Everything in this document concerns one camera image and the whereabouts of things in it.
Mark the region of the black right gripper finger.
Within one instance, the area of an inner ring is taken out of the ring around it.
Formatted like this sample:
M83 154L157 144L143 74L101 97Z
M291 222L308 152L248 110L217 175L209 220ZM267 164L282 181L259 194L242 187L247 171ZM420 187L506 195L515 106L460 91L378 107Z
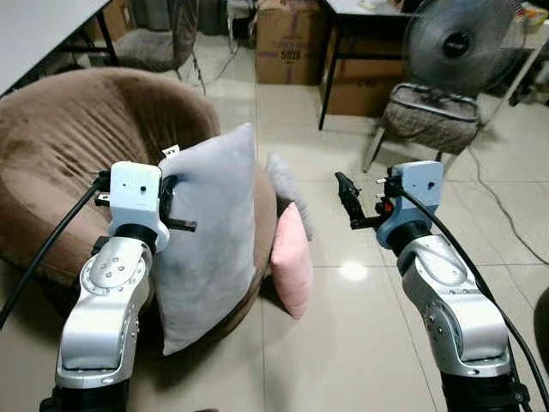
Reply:
M359 200L360 189L343 172L336 172L337 193L342 208L347 213L350 227L353 230L362 230L367 227L367 216L362 211Z

